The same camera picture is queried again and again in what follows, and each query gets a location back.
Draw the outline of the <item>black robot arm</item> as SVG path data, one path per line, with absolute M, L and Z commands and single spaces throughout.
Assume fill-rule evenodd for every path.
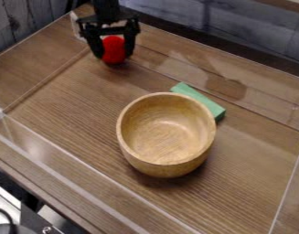
M 101 59 L 106 54 L 103 36 L 123 36 L 125 55 L 131 57 L 135 51 L 135 39 L 141 33 L 139 17 L 121 7 L 119 0 L 93 0 L 94 14 L 77 20 L 79 36 L 90 45 L 94 55 Z

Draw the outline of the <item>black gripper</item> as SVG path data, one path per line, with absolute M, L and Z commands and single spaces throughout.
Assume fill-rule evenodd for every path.
M 98 15 L 85 16 L 77 20 L 79 34 L 86 38 L 94 55 L 101 59 L 105 55 L 102 36 L 123 35 L 126 56 L 135 50 L 135 37 L 141 33 L 138 15 L 121 14 L 114 18 Z

